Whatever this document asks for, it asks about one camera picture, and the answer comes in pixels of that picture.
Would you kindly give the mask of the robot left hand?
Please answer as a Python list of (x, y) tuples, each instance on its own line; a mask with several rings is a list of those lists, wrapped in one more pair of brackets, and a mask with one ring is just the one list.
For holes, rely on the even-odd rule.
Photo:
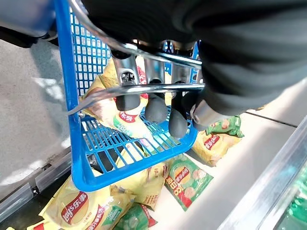
[(223, 115), (263, 106), (307, 75), (304, 0), (85, 0), (107, 35), (155, 48), (198, 44), (205, 88), (172, 100), (169, 132), (181, 138), (186, 113), (204, 130)]

